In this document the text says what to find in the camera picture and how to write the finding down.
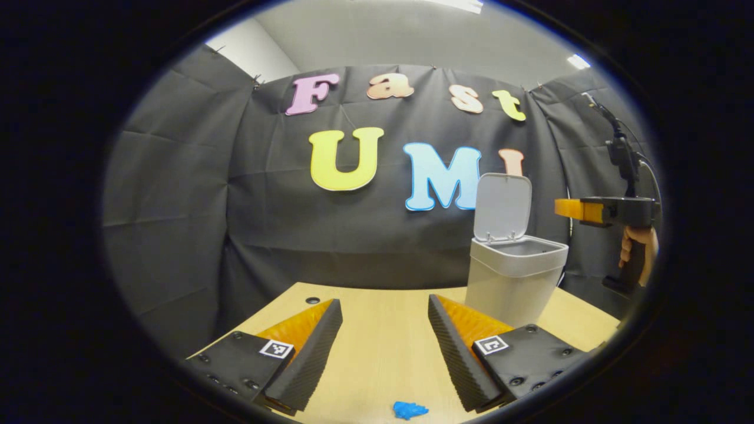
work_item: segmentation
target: white trash can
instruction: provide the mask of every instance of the white trash can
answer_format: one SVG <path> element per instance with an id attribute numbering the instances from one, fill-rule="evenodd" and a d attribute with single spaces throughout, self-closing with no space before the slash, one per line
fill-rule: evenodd
<path id="1" fill-rule="evenodd" d="M 568 245 L 526 235 L 531 208 L 528 178 L 481 176 L 465 303 L 514 328 L 536 324 L 568 256 Z"/>

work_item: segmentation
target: human hand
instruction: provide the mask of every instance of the human hand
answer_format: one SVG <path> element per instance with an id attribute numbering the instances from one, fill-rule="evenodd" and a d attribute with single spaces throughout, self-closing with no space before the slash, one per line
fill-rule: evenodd
<path id="1" fill-rule="evenodd" d="M 647 280 L 649 280 L 652 266 L 654 265 L 654 258 L 657 257 L 657 252 L 660 247 L 657 242 L 657 233 L 654 231 L 654 228 L 633 228 L 626 226 L 623 230 L 621 261 L 618 263 L 619 268 L 623 268 L 623 265 L 631 259 L 631 247 L 633 246 L 634 241 L 638 241 L 645 245 L 644 268 L 639 277 L 639 285 L 645 287 L 647 285 Z"/>

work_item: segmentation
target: yellow letter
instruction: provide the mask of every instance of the yellow letter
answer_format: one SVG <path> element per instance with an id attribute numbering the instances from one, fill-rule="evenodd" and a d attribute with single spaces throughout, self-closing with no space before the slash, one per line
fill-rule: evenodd
<path id="1" fill-rule="evenodd" d="M 325 190 L 343 191 L 364 187 L 377 172 L 377 139 L 385 132 L 381 128 L 357 128 L 359 165 L 351 172 L 341 172 L 335 166 L 338 141 L 343 131 L 320 131 L 309 137 L 311 143 L 311 178 Z"/>
<path id="2" fill-rule="evenodd" d="M 521 104 L 521 102 L 517 98 L 511 96 L 506 90 L 493 91 L 492 95 L 500 99 L 500 105 L 503 106 L 503 110 L 508 116 L 517 121 L 523 121 L 526 119 L 526 115 L 516 109 L 516 105 Z"/>

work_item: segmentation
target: pink letter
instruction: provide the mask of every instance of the pink letter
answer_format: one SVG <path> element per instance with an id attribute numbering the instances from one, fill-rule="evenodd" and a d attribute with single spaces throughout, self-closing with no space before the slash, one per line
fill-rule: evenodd
<path id="1" fill-rule="evenodd" d="M 317 75 L 295 80 L 293 85 L 296 86 L 296 92 L 293 95 L 293 104 L 285 111 L 285 114 L 291 116 L 317 110 L 317 105 L 311 101 L 312 97 L 317 96 L 317 100 L 324 100 L 327 97 L 329 85 L 338 84 L 338 81 L 340 81 L 338 74 Z"/>
<path id="2" fill-rule="evenodd" d="M 518 175 L 523 177 L 521 170 L 521 161 L 523 160 L 523 153 L 513 149 L 500 149 L 498 150 L 500 159 L 505 162 L 505 173 L 510 175 Z"/>

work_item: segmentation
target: blue toy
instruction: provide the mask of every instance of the blue toy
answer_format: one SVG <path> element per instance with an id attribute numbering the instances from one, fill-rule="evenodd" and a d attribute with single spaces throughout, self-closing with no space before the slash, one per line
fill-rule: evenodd
<path id="1" fill-rule="evenodd" d="M 406 402 L 396 402 L 393 405 L 393 410 L 395 411 L 395 416 L 397 418 L 403 418 L 405 420 L 409 420 L 413 416 L 424 415 L 429 412 L 429 409 L 421 405 L 414 403 L 407 404 Z"/>

